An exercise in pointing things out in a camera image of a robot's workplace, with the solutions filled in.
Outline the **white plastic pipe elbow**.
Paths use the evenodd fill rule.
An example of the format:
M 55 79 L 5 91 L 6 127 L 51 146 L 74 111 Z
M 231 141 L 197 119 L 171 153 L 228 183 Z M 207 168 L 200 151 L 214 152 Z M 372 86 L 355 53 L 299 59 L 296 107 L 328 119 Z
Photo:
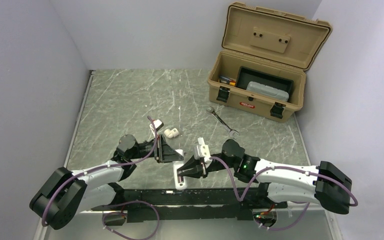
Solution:
M 173 128 L 173 129 L 169 129 L 167 128 L 164 132 L 163 132 L 164 136 L 166 138 L 169 138 L 169 139 L 173 139 L 173 138 L 176 138 L 177 136 L 180 135 L 180 132 L 177 128 Z

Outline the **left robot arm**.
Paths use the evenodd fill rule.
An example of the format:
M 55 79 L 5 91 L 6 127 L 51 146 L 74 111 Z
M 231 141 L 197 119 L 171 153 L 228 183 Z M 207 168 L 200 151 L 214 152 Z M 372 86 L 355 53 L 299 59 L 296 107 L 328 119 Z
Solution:
M 181 162 L 184 151 L 173 149 L 162 135 L 138 143 L 133 135 L 126 134 L 107 162 L 81 170 L 56 169 L 31 199 L 29 208 L 55 230 L 82 211 L 98 206 L 117 210 L 124 203 L 124 189 L 118 183 L 136 169 L 133 162 L 146 158 L 158 163 Z

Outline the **white remote control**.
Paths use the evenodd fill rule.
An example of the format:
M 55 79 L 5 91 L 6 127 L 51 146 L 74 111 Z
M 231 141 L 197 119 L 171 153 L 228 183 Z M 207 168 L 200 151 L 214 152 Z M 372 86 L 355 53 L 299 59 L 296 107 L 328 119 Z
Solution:
M 188 184 L 185 178 L 183 176 L 180 176 L 178 173 L 179 168 L 182 167 L 185 163 L 185 160 L 184 160 L 185 154 L 182 149 L 176 149 L 175 151 L 182 157 L 181 160 L 172 162 L 175 189 L 181 191 L 181 190 L 185 190 L 188 187 Z

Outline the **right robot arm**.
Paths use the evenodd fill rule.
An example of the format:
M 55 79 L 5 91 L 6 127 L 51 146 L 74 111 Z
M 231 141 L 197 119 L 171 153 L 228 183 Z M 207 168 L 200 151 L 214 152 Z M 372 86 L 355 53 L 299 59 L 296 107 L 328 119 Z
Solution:
M 210 154 L 199 138 L 195 155 L 174 168 L 177 178 L 206 178 L 209 173 L 226 170 L 235 197 L 240 202 L 253 183 L 259 185 L 256 203 L 267 208 L 281 202 L 313 203 L 325 210 L 347 215 L 358 206 L 352 194 L 352 180 L 329 161 L 319 165 L 290 165 L 246 154 L 235 140 L 226 140 L 220 153 Z

